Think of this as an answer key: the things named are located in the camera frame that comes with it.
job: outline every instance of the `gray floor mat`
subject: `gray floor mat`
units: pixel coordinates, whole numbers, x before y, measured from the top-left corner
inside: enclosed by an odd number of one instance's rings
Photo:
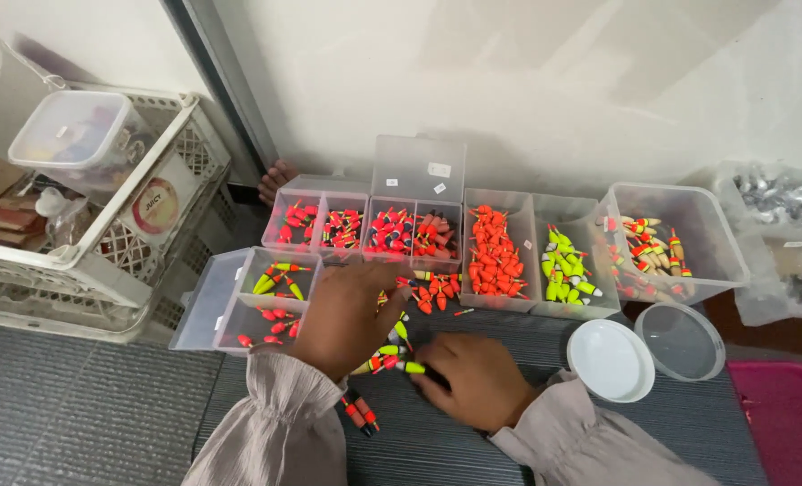
[[[408,328],[413,343],[427,342],[433,331],[484,332],[509,348],[533,383],[544,383],[559,367],[566,366],[568,335],[581,324],[480,309],[452,316],[451,311],[457,309],[453,303],[445,312],[423,315],[411,304]],[[613,319],[626,322],[622,315]],[[365,438],[337,407],[347,436],[347,477],[351,485],[532,484],[528,469],[419,398],[402,373],[360,375],[352,377],[350,383],[377,414],[381,428],[373,438]],[[198,450],[227,410],[246,393],[244,359],[225,358],[198,434]],[[723,485],[766,484],[725,371],[700,383],[683,383],[657,373],[653,391],[638,403],[596,402],[626,415]]]
[[[0,485],[178,485],[214,353],[0,328]]]

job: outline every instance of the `floor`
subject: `floor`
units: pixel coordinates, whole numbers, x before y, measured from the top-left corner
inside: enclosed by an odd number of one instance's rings
[[[221,356],[0,328],[0,486],[167,486]]]

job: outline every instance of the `pink container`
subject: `pink container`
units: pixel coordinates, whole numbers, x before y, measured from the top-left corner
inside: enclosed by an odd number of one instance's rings
[[[802,486],[802,364],[726,363],[770,486]]]

